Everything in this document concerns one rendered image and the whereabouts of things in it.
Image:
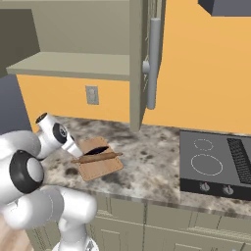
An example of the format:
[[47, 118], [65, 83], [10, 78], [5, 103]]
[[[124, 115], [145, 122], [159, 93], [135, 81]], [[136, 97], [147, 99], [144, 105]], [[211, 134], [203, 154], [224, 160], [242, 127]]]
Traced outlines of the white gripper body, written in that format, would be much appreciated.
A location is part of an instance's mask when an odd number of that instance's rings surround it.
[[82, 151], [72, 138], [67, 140], [67, 142], [62, 146], [62, 149], [72, 154], [75, 158], [82, 156]]

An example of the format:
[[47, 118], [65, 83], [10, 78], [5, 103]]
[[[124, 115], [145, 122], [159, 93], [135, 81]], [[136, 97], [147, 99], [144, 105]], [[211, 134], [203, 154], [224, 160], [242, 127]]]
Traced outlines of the dark piece of meat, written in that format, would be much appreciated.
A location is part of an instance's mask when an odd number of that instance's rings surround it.
[[97, 155], [97, 154], [104, 152], [108, 148], [109, 148], [108, 146], [99, 146], [99, 147], [96, 147], [96, 148], [88, 151], [87, 153], [84, 154], [84, 156]]

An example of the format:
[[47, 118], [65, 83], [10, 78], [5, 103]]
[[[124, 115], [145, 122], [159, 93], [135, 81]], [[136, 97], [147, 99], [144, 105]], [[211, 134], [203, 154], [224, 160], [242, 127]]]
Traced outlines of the brown wooden rolling pin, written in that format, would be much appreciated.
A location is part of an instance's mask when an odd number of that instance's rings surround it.
[[103, 160], [114, 159], [122, 155], [123, 155], [122, 152], [119, 152], [119, 153], [110, 152], [110, 153], [103, 153], [103, 154], [98, 154], [98, 155], [83, 156], [79, 159], [72, 160], [72, 163], [81, 163], [81, 164], [93, 163], [93, 162], [99, 162]]

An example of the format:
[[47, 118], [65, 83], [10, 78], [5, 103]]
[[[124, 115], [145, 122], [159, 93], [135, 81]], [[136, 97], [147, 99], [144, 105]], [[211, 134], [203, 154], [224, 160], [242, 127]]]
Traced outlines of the brown wooden cutting board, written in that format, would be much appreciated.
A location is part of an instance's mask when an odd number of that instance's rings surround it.
[[[113, 152], [113, 149], [109, 145], [108, 141], [102, 136], [97, 136], [86, 140], [81, 139], [78, 143], [80, 149], [83, 152], [88, 152], [96, 147], [101, 146], [108, 146], [106, 153]], [[98, 177], [119, 171], [124, 167], [124, 165], [121, 160], [116, 157], [113, 159], [102, 160], [93, 163], [77, 164], [77, 167], [82, 179], [84, 181], [90, 181]]]

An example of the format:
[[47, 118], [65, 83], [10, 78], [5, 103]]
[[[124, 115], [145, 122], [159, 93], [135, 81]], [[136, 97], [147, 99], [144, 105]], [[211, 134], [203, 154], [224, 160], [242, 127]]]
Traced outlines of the olive cabinet door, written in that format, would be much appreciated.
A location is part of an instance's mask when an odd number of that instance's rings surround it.
[[167, 0], [129, 0], [129, 123], [130, 130], [140, 131], [147, 108], [148, 75], [142, 63], [149, 60], [150, 21], [161, 19], [159, 70]]

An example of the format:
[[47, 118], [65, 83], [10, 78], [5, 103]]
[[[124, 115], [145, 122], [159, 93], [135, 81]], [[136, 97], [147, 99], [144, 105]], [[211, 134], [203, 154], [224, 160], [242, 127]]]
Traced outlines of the olive base cabinets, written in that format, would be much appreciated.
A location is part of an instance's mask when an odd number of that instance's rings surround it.
[[98, 194], [87, 232], [100, 251], [251, 251], [251, 219]]

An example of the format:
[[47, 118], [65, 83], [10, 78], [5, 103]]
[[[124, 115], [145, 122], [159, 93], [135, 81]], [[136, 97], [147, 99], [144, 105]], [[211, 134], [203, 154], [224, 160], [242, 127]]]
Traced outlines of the grey hob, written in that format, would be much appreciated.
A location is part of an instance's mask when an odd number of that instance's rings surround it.
[[[251, 135], [182, 130], [179, 153], [181, 191], [251, 201]], [[208, 192], [201, 182], [209, 184]], [[224, 193], [225, 185], [232, 195]]]

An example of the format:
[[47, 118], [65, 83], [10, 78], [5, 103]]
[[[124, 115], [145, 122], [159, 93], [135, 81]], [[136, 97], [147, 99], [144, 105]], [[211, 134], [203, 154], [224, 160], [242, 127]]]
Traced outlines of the dark grey range hood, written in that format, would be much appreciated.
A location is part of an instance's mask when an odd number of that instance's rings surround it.
[[198, 0], [213, 17], [251, 17], [251, 0]]

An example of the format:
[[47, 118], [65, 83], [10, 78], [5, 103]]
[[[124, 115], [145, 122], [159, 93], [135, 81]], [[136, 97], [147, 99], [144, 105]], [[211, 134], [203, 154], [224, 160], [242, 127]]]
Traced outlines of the grey wall outlet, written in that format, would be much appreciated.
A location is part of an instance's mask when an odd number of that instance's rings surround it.
[[97, 86], [86, 86], [86, 100], [89, 105], [98, 105], [99, 96], [98, 96], [98, 87]]

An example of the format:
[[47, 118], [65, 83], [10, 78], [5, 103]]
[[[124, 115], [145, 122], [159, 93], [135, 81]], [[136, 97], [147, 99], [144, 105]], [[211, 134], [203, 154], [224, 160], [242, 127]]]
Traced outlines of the olive wall cabinet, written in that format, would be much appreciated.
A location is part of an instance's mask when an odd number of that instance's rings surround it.
[[28, 10], [39, 47], [8, 73], [129, 79], [129, 0], [0, 0], [2, 9]]

